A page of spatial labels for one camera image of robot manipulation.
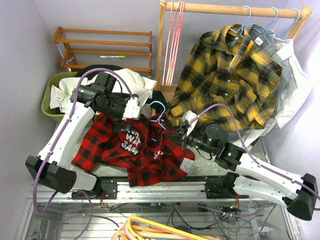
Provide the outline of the light blue wire hanger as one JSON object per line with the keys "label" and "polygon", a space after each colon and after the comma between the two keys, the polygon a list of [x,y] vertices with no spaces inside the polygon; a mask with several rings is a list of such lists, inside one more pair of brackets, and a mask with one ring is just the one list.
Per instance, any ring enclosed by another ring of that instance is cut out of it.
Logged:
{"label": "light blue wire hanger", "polygon": [[153,105],[159,105],[162,107],[162,110],[160,113],[156,114],[156,117],[151,117],[149,120],[149,126],[148,126],[148,137],[150,138],[150,141],[152,143],[158,142],[157,134],[161,136],[161,134],[166,130],[166,127],[162,123],[162,117],[166,111],[166,106],[158,100],[153,100],[149,106],[152,107]]}

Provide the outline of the red black plaid shirt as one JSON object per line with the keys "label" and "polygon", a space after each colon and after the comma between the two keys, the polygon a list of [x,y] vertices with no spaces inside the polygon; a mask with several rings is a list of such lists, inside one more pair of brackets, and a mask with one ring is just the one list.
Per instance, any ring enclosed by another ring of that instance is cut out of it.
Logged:
{"label": "red black plaid shirt", "polygon": [[71,163],[86,172],[99,165],[126,168],[130,187],[172,182],[187,176],[195,154],[167,138],[175,130],[166,114],[161,120],[166,130],[156,135],[158,142],[152,143],[148,137],[151,117],[142,115],[138,120],[117,121],[101,113]]}

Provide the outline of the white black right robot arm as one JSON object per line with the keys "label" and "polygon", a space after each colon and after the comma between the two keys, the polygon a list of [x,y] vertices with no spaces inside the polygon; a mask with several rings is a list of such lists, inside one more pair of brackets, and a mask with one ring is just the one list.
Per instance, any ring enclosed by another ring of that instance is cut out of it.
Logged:
{"label": "white black right robot arm", "polygon": [[298,219],[312,219],[319,197],[313,175],[291,173],[254,157],[229,142],[228,134],[212,124],[202,133],[195,132],[196,117],[190,110],[183,114],[178,142],[183,148],[190,146],[208,153],[220,167],[228,170],[220,186],[224,197],[252,196],[286,208]]}

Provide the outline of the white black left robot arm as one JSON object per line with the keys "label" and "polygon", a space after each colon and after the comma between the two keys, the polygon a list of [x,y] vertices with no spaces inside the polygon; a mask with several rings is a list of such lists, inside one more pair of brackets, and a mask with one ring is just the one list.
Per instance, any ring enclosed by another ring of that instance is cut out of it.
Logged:
{"label": "white black left robot arm", "polygon": [[[110,95],[114,93],[114,87],[104,87],[96,83],[92,86],[82,85],[82,81],[94,72],[113,76],[118,81],[120,90],[126,88],[125,93],[129,95],[127,99],[112,107],[114,100]],[[129,69],[112,71],[106,68],[94,68],[79,78],[70,96],[67,112],[50,141],[37,157],[29,156],[25,162],[34,178],[34,196],[37,194],[38,185],[62,194],[71,190],[84,190],[91,199],[101,195],[102,186],[97,183],[98,177],[81,169],[71,169],[69,154],[95,112],[106,113],[120,120],[137,120],[140,117],[141,106],[146,102],[142,95],[149,97],[152,93],[147,91],[144,85],[136,84],[133,74],[134,71]]]}

